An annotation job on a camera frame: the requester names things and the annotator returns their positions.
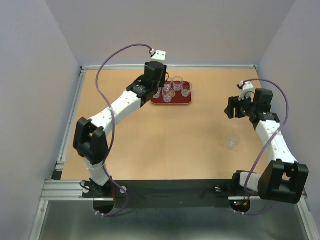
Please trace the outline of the clear glass cluster front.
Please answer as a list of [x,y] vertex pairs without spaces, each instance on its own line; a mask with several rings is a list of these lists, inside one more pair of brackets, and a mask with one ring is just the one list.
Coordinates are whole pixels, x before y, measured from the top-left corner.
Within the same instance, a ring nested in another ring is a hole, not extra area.
[[172,88],[163,88],[162,89],[162,98],[165,103],[170,103],[174,96],[174,90]]

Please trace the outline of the clear glass cluster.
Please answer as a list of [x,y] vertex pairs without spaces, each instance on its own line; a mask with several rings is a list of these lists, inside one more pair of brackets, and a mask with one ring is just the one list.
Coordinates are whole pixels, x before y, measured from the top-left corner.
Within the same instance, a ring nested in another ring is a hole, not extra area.
[[181,76],[175,76],[172,79],[172,88],[175,92],[179,92],[182,88],[182,84],[184,83],[184,79]]
[[174,96],[174,90],[172,88],[163,88],[162,89],[162,98],[165,103],[170,103]]
[[225,139],[225,147],[228,149],[234,148],[240,142],[240,137],[235,133],[229,133]]

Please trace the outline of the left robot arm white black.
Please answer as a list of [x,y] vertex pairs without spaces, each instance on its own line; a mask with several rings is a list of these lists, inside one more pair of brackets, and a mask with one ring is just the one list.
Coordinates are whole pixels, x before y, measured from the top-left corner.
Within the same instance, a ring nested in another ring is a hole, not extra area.
[[166,80],[167,65],[151,60],[144,65],[144,73],[130,84],[122,95],[100,113],[76,123],[73,148],[81,156],[90,174],[90,190],[100,197],[111,193],[114,183],[106,169],[106,160],[113,146],[107,142],[115,134],[116,125],[149,102]]

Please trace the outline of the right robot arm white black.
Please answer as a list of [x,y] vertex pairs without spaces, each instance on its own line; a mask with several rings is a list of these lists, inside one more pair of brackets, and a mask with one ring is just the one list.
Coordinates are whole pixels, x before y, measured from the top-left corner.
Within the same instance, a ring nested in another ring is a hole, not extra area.
[[231,192],[242,195],[254,192],[262,200],[297,204],[303,194],[309,169],[292,155],[283,137],[280,119],[271,112],[273,92],[240,86],[241,94],[228,99],[225,109],[229,119],[248,117],[263,143],[269,164],[263,174],[238,170],[230,182]]

